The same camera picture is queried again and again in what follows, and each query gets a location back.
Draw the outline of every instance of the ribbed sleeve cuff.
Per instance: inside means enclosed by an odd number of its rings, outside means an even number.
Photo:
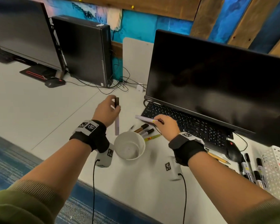
[[[33,180],[18,180],[13,183],[8,190],[19,191],[33,196],[51,211],[54,218],[57,217],[64,205],[61,196],[59,196],[53,189]]]
[[[271,223],[270,221],[280,223],[280,200],[276,198],[267,200],[245,212],[238,223]]]

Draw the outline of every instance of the white board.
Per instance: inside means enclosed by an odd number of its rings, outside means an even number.
[[[122,62],[123,67],[125,67],[130,73],[130,79],[147,85],[152,54],[153,43],[129,37],[123,39]],[[124,77],[129,77],[127,70],[122,70]]]

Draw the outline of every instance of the black keyboard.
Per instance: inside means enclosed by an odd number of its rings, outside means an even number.
[[[153,119],[158,114],[167,115],[176,120],[180,131],[186,131],[215,146],[226,147],[227,133],[219,125],[153,102],[148,103],[142,116]]]

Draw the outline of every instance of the green sweater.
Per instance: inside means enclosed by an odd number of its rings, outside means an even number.
[[[54,224],[63,205],[62,198],[48,186],[19,180],[0,191],[0,224]],[[242,214],[234,223],[280,224],[280,201],[266,201]]]

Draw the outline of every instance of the black mouse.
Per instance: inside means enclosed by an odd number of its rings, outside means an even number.
[[[58,79],[58,78],[50,78],[45,82],[45,85],[49,88],[55,88],[58,86],[63,86],[65,85],[65,81],[63,79]]]
[[[242,154],[234,142],[227,140],[227,154],[226,157],[234,162],[240,163],[242,161]]]

